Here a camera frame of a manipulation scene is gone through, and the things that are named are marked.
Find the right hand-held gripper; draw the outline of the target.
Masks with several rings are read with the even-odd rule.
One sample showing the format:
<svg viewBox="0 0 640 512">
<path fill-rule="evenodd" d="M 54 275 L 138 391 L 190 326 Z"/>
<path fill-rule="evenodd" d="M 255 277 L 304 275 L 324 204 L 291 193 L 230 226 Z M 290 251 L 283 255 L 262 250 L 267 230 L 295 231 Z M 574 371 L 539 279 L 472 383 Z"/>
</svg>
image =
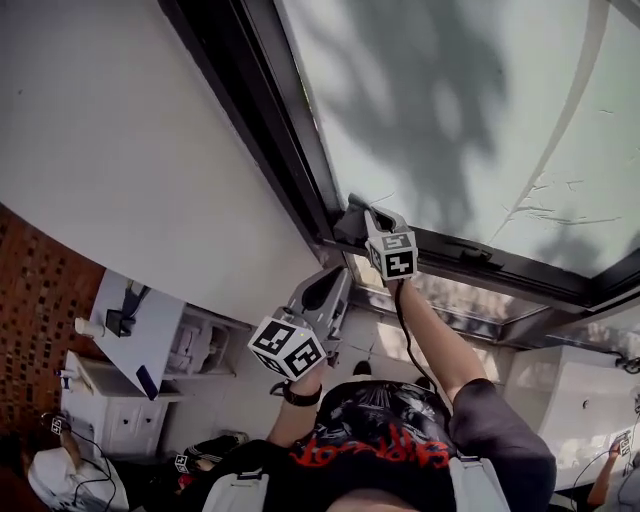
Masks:
<svg viewBox="0 0 640 512">
<path fill-rule="evenodd" d="M 381 278 L 412 277 L 417 271 L 418 249 L 415 234 L 406 220 L 391 210 L 376 207 L 366 209 L 364 218 L 368 258 Z"/>
</svg>

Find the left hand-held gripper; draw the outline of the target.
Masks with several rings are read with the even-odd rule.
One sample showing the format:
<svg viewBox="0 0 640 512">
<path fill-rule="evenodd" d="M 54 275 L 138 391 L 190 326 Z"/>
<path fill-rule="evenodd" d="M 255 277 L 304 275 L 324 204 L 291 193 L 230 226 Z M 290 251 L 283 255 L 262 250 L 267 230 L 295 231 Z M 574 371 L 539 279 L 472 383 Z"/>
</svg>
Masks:
<svg viewBox="0 0 640 512">
<path fill-rule="evenodd" d="M 341 346 L 350 284 L 345 266 L 324 269 L 300 283 L 287 306 L 265 317 L 248 342 L 260 363 L 289 381 L 298 381 L 321 362 L 334 367 Z"/>
</svg>

